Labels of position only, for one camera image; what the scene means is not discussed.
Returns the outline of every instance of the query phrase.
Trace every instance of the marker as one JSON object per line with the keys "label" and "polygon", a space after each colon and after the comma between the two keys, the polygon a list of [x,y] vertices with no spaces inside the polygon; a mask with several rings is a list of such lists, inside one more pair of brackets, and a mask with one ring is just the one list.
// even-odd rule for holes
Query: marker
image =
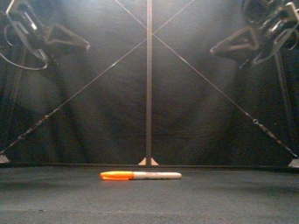
{"label": "marker", "polygon": [[106,171],[100,175],[103,180],[132,180],[132,179],[180,179],[179,172],[148,172],[148,171]]}

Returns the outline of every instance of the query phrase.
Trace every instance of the pole base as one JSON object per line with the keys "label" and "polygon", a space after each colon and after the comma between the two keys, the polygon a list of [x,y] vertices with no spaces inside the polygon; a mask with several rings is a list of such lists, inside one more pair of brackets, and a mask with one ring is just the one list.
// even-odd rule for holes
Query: pole base
{"label": "pole base", "polygon": [[[146,165],[146,158],[143,159],[143,161],[139,163],[139,165]],[[151,159],[151,165],[159,165],[154,159]]]}
{"label": "pole base", "polygon": [[7,163],[10,163],[10,160],[8,160],[7,156],[0,155],[0,164],[7,164]]}
{"label": "pole base", "polygon": [[293,162],[291,162],[291,164],[289,166],[295,167],[295,168],[299,168],[299,159],[298,158],[294,159]]}

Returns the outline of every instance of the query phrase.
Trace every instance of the permanent marker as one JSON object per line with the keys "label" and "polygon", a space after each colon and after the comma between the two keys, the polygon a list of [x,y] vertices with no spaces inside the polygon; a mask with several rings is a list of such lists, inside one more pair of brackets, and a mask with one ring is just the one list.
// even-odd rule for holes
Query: permanent marker
{"label": "permanent marker", "polygon": [[100,175],[103,180],[134,180],[134,179],[180,179],[179,172],[150,172],[150,171],[106,171]]}

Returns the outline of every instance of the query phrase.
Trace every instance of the marker cap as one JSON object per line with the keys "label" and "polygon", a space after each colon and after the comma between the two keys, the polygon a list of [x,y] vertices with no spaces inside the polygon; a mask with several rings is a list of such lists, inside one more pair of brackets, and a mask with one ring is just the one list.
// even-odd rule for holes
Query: marker cap
{"label": "marker cap", "polygon": [[104,180],[130,180],[135,174],[131,171],[106,171],[99,174]]}

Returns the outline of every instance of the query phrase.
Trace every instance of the dark surface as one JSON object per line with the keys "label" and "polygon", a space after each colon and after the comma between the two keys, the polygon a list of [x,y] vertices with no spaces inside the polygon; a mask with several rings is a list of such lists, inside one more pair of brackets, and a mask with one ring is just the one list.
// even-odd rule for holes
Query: dark surface
{"label": "dark surface", "polygon": [[298,223],[298,174],[182,170],[180,180],[110,182],[107,170],[3,168],[0,222]]}

